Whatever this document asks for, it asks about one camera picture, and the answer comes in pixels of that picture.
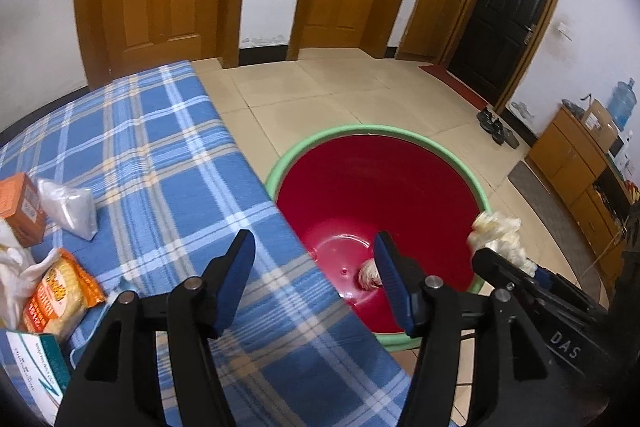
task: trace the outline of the black shoe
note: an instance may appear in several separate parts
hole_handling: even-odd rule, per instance
[[[516,136],[511,132],[511,129],[504,130],[504,141],[509,144],[509,147],[512,149],[517,149],[520,145],[520,142],[516,138]]]
[[[486,107],[476,114],[476,118],[478,118],[480,122],[480,127],[487,131],[487,133],[492,134],[494,132],[494,117]]]
[[[502,122],[497,118],[494,122],[494,131],[492,132],[491,137],[498,145],[502,145],[504,143],[504,127],[502,126]]]

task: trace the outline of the black door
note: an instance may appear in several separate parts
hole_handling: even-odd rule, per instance
[[[449,71],[487,102],[497,102],[545,4],[546,0],[478,0]]]

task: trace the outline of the red doormat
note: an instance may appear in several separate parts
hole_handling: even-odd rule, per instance
[[[453,89],[456,93],[458,93],[462,98],[464,98],[468,103],[473,105],[476,109],[481,110],[484,109],[489,103],[482,98],[478,93],[474,90],[466,87],[465,84],[460,82],[457,78],[453,77],[449,74],[442,66],[420,66],[422,71],[426,71],[429,74],[435,76],[438,80],[443,81],[447,86]]]

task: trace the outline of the green bucket rim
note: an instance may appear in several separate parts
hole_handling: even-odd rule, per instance
[[[489,199],[486,197],[486,194],[484,193],[482,186],[478,182],[478,179],[476,179],[473,172],[471,172],[469,168],[464,163],[462,163],[459,158],[457,158],[457,156],[455,156],[439,143],[434,142],[433,140],[420,134],[397,127],[375,124],[352,124],[332,127],[330,129],[325,129],[314,135],[311,135],[295,144],[284,154],[284,156],[282,156],[282,158],[278,160],[276,165],[274,165],[273,169],[271,169],[266,183],[264,184],[270,198],[274,202],[277,202],[278,192],[280,190],[280,186],[282,185],[282,181],[287,172],[289,172],[291,166],[297,161],[298,158],[300,158],[300,156],[328,140],[353,134],[375,134],[380,136],[399,138],[419,145],[420,147],[423,147],[424,149],[437,154],[451,167],[453,167],[456,172],[460,174],[460,176],[462,176],[462,178],[466,182],[466,185],[474,195],[480,211],[491,212]],[[484,280],[480,279],[478,275],[476,275],[471,281],[471,285],[469,286],[467,291],[470,293],[478,293],[482,289],[483,285]],[[412,339],[405,333],[373,334],[376,336],[380,344],[382,344],[383,347],[385,347],[385,349],[390,353],[394,351],[402,351],[405,349],[414,349],[415,347],[420,346],[420,339]]]

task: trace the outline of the gray floor mat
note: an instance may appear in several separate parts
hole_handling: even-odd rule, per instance
[[[600,301],[600,277],[596,267],[582,273],[593,263],[593,250],[576,225],[574,218],[555,194],[550,194],[524,162],[518,162],[508,176],[540,221],[554,238],[583,291]]]

